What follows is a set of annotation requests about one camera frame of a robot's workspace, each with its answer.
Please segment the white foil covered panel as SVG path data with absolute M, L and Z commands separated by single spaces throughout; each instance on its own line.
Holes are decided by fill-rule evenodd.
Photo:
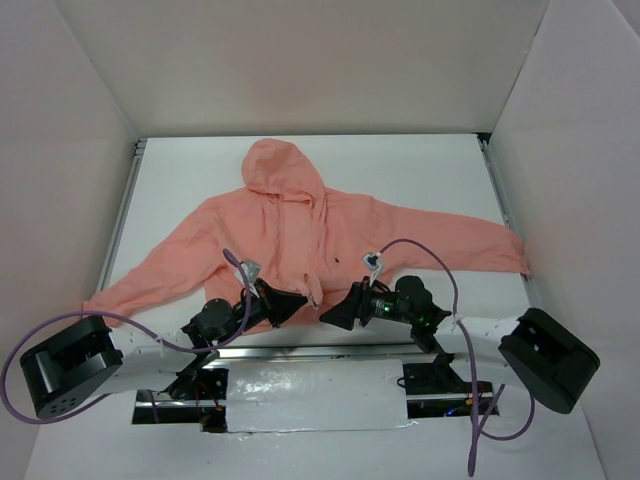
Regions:
M 233 433 L 405 428 L 398 360 L 240 363 L 229 369 L 226 423 Z

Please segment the salmon pink hooded jacket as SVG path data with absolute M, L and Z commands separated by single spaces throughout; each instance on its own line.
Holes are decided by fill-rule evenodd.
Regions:
M 365 274 L 364 254 L 398 238 L 420 242 L 426 252 L 394 247 L 383 257 L 383 281 L 401 269 L 529 271 L 522 240 L 506 226 L 328 188 L 290 142 L 255 142 L 241 173 L 242 188 L 205 200 L 84 308 L 109 312 L 109 325 L 117 326 L 121 317 L 197 289 L 208 299 L 236 301 L 240 284 L 225 251 L 257 262 L 272 287 L 307 299 L 294 317 L 297 324 L 312 323 L 322 309 L 336 305 Z

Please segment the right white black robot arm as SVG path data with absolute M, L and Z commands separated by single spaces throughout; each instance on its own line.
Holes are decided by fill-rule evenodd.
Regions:
M 380 319 L 409 326 L 410 337 L 435 357 L 437 384 L 457 391 L 472 379 L 529 391 L 546 408 L 570 413 L 599 369 L 597 354 L 545 311 L 491 319 L 455 318 L 437 306 L 417 276 L 393 288 L 364 278 L 320 317 L 344 330 Z

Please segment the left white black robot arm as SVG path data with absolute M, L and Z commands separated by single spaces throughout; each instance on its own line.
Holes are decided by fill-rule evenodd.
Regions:
M 189 396 L 199 373 L 222 347 L 267 322 L 278 328 L 305 304 L 298 293 L 258 279 L 242 290 L 239 302 L 207 302 L 173 339 L 136 322 L 111 329 L 109 313 L 96 311 L 26 350 L 19 363 L 35 416 L 33 423 L 62 421 L 82 411 L 92 397 L 129 390 Z

